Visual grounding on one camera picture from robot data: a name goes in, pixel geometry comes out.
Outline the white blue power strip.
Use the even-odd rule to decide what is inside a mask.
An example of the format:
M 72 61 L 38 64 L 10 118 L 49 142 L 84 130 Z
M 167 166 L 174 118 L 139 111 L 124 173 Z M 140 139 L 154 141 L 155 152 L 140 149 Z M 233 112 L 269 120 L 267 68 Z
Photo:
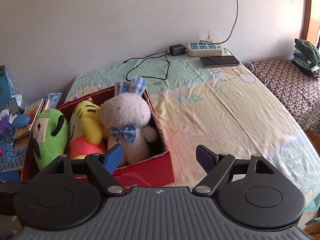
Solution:
M 223 56 L 223 46 L 207 42 L 191 42 L 187 45 L 189 56 Z

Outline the black smartphone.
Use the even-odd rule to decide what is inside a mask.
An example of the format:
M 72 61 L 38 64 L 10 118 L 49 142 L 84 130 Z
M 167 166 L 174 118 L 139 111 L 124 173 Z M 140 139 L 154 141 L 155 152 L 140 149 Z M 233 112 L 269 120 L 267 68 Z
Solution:
M 204 68 L 238 66 L 240 64 L 240 61 L 232 55 L 200 57 L 200 61 Z

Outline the red cardboard box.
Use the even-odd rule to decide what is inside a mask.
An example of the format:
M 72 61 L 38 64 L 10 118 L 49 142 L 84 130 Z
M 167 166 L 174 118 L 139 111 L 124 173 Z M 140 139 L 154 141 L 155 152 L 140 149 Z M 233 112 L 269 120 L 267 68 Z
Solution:
M 76 113 L 75 109 L 82 101 L 91 99 L 94 104 L 99 106 L 113 96 L 115 96 L 115 88 L 112 86 L 68 101 L 57 107 L 57 110 L 64 115 L 67 122 L 70 122 L 72 114 Z M 148 143 L 150 150 L 149 159 L 119 167 L 114 171 L 113 176 L 126 190 L 129 190 L 132 186 L 164 186 L 175 181 L 170 151 L 147 91 L 144 91 L 142 98 L 150 107 L 151 118 L 149 125 L 156 129 L 157 138 L 156 141 Z M 94 145 L 87 142 L 84 135 L 80 135 L 75 140 L 70 139 L 69 142 L 67 142 L 64 154 L 69 155 L 71 159 L 84 160 L 84 157 L 91 153 L 106 153 L 106 151 L 106 140 Z

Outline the white bunny plush blue bow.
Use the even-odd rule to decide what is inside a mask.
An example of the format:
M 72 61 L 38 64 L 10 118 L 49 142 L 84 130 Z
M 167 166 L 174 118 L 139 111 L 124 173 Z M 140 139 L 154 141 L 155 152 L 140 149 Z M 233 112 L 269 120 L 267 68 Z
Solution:
M 107 148 L 116 144 L 123 147 L 119 166 L 126 166 L 148 159 L 149 143 L 157 140 L 157 131 L 149 125 L 151 108 L 142 98 L 146 81 L 139 76 L 130 82 L 115 85 L 115 96 L 100 106 L 100 120 Z

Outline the pastel cartoon bed sheet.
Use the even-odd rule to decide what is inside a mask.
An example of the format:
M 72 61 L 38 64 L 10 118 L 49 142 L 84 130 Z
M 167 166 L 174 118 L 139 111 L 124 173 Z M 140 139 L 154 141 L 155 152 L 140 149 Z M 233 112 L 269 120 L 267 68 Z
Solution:
M 204 68 L 196 57 L 131 60 L 77 75 L 67 101 L 143 76 L 171 153 L 175 185 L 195 186 L 204 171 L 195 158 L 203 144 L 239 159 L 263 155 L 305 197 L 299 226 L 319 206 L 319 156 L 280 101 L 243 65 Z

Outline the green frog-hood plush toy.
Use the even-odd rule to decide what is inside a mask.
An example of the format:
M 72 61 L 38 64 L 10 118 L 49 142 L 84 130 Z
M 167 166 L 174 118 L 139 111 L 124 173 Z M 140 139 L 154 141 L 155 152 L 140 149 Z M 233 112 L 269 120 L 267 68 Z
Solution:
M 56 157 L 64 154 L 68 141 L 65 116 L 54 108 L 42 111 L 34 121 L 31 147 L 39 170 L 43 170 Z

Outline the folded green clothes pile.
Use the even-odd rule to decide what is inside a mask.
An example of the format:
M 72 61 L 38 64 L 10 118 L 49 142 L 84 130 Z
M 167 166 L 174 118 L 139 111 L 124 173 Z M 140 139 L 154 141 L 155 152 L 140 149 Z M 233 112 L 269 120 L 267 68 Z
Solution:
M 319 78 L 319 50 L 311 42 L 295 38 L 292 63 L 306 76 Z

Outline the wooden window frame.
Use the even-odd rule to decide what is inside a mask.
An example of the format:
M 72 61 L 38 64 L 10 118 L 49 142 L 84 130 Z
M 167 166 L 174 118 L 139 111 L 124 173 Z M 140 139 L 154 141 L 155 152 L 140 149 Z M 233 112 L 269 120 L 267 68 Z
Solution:
M 304 0 L 300 38 L 319 49 L 319 0 Z

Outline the blue packaged toy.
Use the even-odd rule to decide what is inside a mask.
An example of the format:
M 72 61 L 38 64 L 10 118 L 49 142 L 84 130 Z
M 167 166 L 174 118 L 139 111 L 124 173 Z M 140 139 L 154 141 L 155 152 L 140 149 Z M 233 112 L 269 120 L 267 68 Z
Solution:
M 14 96 L 15 91 L 4 65 L 1 65 L 0 76 L 0 105 L 1 107 L 4 107 Z

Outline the white charger plug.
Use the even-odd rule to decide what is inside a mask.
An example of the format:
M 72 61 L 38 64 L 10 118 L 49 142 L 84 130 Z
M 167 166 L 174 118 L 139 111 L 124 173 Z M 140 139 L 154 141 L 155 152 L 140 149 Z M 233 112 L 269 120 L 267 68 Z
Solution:
M 214 32 L 211 29 L 208 29 L 207 37 L 204 40 L 200 40 L 199 42 L 220 45 L 218 37 L 214 34 Z

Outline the cluttered toys and books pile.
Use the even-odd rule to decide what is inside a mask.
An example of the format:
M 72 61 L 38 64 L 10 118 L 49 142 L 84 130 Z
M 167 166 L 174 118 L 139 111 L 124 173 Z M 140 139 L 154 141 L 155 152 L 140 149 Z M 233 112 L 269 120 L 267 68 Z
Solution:
M 20 170 L 23 166 L 29 135 L 35 118 L 45 109 L 55 108 L 61 93 L 50 93 L 12 115 L 9 109 L 1 112 L 1 172 Z

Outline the yellow tiger plush red shirt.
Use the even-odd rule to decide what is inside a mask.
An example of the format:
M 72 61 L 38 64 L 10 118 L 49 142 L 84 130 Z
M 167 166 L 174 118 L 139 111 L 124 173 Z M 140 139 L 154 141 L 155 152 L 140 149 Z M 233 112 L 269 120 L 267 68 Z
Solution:
M 91 98 L 83 100 L 75 107 L 69 125 L 69 157 L 84 159 L 92 153 L 106 152 L 103 144 L 100 107 Z

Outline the black power adapter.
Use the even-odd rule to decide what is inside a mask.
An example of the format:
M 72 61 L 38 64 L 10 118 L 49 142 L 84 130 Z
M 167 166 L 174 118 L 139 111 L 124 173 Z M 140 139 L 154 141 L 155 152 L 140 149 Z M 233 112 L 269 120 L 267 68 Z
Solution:
M 178 56 L 178 55 L 183 55 L 185 54 L 185 46 L 182 44 L 175 44 L 175 45 L 171 45 L 169 47 L 169 54 L 171 56 Z

